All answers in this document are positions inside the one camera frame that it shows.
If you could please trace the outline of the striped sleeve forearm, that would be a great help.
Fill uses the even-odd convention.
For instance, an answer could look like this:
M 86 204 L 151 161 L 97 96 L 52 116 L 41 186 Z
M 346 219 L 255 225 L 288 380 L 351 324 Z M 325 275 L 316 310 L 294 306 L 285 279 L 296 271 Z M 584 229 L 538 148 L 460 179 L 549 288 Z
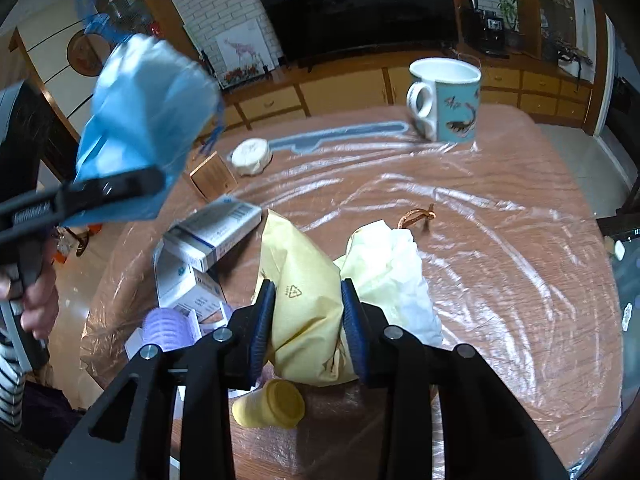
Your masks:
M 1 336 L 0 351 L 0 417 L 11 430 L 18 431 L 22 426 L 26 376 L 11 341 L 5 336 Z

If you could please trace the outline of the person's left hand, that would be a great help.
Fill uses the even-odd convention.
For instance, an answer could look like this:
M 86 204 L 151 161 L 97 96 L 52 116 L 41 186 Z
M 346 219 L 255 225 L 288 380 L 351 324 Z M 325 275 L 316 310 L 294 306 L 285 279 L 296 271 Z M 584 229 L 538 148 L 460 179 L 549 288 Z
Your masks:
M 42 256 L 42 269 L 37 281 L 23 294 L 21 326 L 37 339 L 48 339 L 58 317 L 58 289 L 56 273 L 52 266 L 55 250 L 47 248 Z

